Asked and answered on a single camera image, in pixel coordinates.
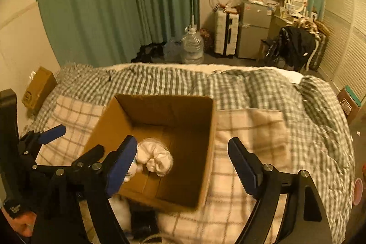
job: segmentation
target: clothes pile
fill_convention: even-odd
[[[305,64],[308,70],[319,41],[317,25],[309,17],[301,18],[292,26],[281,28],[268,49],[265,62],[276,61],[281,56],[294,71],[299,72]]]

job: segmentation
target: white cloth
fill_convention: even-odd
[[[173,166],[173,157],[156,138],[147,138],[142,140],[137,146],[136,161],[140,164],[146,164],[150,172],[156,172],[160,177],[169,173]]]
[[[127,172],[123,183],[129,182],[133,176],[135,176],[136,173],[142,172],[142,165],[136,163],[136,159],[131,163],[129,166],[129,171]]]
[[[126,67],[131,67],[133,65],[136,64],[140,64],[140,65],[147,65],[141,62],[138,63],[131,63],[131,64],[117,64],[117,65],[112,65],[111,67],[103,67],[102,69],[113,69],[113,70],[121,70],[124,69]],[[232,67],[229,65],[221,65],[221,64],[154,64],[155,67],[172,67],[174,69],[186,69],[186,70],[191,70],[191,71],[196,71],[196,72],[203,72],[205,74],[213,74],[213,73],[221,73],[223,71],[226,70],[230,70],[230,69],[238,69],[238,70],[244,70],[244,71],[249,71],[249,70],[257,70],[257,69],[274,69],[275,71],[279,72],[281,75],[287,77],[291,83],[296,83],[299,84],[303,75],[298,73],[298,72],[294,72],[292,70],[284,70],[284,69],[279,69],[277,67]]]

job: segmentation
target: green checkered comforter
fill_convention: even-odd
[[[106,105],[117,93],[208,95],[219,110],[282,111],[290,135],[292,171],[310,172],[325,206],[333,242],[342,242],[352,207],[354,152],[343,111],[323,80],[304,76],[296,85],[271,69],[208,75],[141,64],[120,71],[69,65],[56,80],[58,85],[30,130],[44,128],[59,95],[96,105]]]

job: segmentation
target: pink bowl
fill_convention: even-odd
[[[363,185],[361,178],[357,178],[353,187],[353,205],[357,206],[362,198]]]

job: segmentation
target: open cardboard box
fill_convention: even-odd
[[[127,135],[138,143],[149,137],[160,139],[173,156],[171,171],[160,178],[144,166],[119,193],[165,212],[194,211],[206,200],[214,134],[215,104],[209,97],[118,94],[103,112],[84,152],[103,145],[103,160]]]

